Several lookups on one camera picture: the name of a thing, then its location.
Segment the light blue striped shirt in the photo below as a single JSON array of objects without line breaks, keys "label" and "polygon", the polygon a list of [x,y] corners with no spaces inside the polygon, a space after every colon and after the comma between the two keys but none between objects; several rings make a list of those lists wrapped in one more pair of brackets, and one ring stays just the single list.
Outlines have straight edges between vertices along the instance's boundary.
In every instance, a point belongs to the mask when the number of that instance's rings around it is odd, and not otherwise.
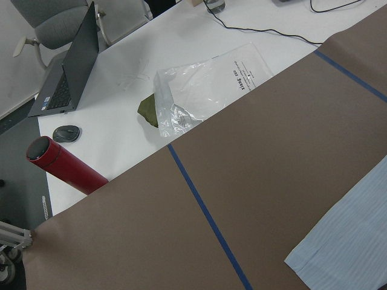
[{"label": "light blue striped shirt", "polygon": [[309,289],[386,287],[386,160],[334,204],[285,263]]}]

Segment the clear plastic bag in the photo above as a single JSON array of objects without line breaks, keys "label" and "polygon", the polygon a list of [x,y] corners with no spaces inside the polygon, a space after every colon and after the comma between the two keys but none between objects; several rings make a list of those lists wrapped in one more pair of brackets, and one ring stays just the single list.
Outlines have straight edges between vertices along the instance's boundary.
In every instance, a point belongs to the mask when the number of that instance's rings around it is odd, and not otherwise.
[{"label": "clear plastic bag", "polygon": [[158,70],[154,98],[160,135],[185,134],[271,77],[252,43],[202,62]]}]

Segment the red cylindrical bottle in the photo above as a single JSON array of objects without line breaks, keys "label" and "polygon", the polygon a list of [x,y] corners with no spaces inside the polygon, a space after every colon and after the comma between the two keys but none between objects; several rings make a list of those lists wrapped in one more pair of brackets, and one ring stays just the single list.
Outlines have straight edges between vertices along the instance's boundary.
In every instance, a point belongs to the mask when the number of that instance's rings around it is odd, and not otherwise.
[{"label": "red cylindrical bottle", "polygon": [[89,195],[108,180],[48,136],[35,139],[26,151],[29,162]]}]

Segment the grey office chair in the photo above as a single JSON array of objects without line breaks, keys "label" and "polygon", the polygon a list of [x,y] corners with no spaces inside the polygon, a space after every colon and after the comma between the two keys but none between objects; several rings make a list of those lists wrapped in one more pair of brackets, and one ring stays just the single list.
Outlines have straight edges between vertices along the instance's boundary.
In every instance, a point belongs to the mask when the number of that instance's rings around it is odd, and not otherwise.
[{"label": "grey office chair", "polygon": [[20,55],[25,45],[31,45],[34,47],[38,63],[43,69],[47,69],[42,60],[40,45],[55,50],[72,42],[91,7],[94,7],[97,30],[101,32],[105,46],[111,46],[102,22],[106,13],[94,1],[12,1],[11,3],[34,28],[36,36],[33,39],[22,37],[13,52],[13,57]]}]

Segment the olive green cloth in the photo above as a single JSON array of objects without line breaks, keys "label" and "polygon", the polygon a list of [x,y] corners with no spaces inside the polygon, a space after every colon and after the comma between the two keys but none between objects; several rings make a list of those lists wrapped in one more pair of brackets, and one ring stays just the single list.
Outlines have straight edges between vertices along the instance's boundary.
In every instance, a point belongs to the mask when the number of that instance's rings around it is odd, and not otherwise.
[{"label": "olive green cloth", "polygon": [[150,125],[158,128],[154,94],[151,94],[149,97],[140,102],[137,113],[140,114]]}]

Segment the brown paper table mat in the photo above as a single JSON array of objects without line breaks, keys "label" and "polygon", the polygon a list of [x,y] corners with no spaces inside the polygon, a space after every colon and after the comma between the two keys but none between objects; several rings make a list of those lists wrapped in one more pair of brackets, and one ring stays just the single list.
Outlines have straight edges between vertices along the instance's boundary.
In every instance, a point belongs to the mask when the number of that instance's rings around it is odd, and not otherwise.
[{"label": "brown paper table mat", "polygon": [[386,155],[386,105],[311,53],[40,225],[28,289],[305,289],[285,264]]}]

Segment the dark grey open laptop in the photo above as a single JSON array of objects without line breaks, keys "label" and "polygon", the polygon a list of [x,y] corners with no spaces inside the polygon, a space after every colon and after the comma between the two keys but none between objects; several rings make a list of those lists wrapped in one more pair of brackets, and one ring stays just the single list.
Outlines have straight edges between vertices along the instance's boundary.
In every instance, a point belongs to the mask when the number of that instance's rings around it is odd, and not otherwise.
[{"label": "dark grey open laptop", "polygon": [[95,4],[92,2],[62,60],[55,60],[29,117],[76,110],[99,54]]}]

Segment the grey computer mouse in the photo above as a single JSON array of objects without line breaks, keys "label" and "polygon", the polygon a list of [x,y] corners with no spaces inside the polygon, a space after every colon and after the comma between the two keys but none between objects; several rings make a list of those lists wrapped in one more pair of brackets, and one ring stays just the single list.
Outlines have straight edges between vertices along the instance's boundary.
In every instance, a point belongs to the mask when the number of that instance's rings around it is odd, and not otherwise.
[{"label": "grey computer mouse", "polygon": [[58,143],[71,143],[76,141],[80,135],[80,128],[74,125],[65,125],[57,127],[52,139]]}]

